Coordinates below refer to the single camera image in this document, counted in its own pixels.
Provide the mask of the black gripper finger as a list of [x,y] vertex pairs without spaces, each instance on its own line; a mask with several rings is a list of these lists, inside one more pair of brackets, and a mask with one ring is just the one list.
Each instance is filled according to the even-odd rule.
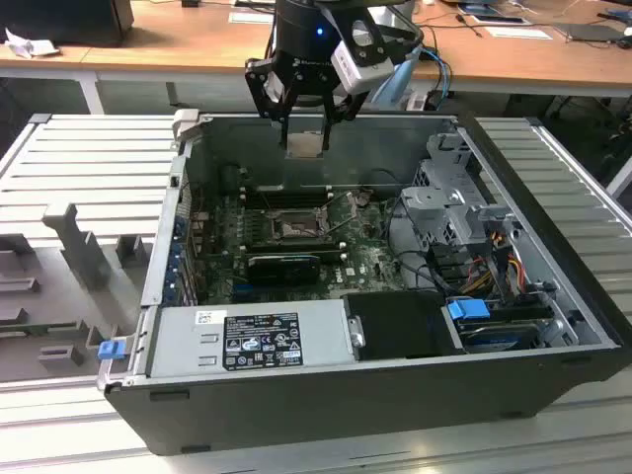
[[356,118],[357,113],[364,104],[369,92],[356,95],[347,95],[339,104],[335,104],[333,94],[328,93],[322,97],[324,116],[322,122],[322,148],[330,147],[330,135],[335,124],[341,121],[351,121]]
[[[245,80],[260,117],[280,124],[279,146],[286,149],[289,116],[299,95],[299,72],[284,56],[260,60],[251,58],[246,62]],[[280,84],[277,100],[268,90],[270,83],[274,82]]]

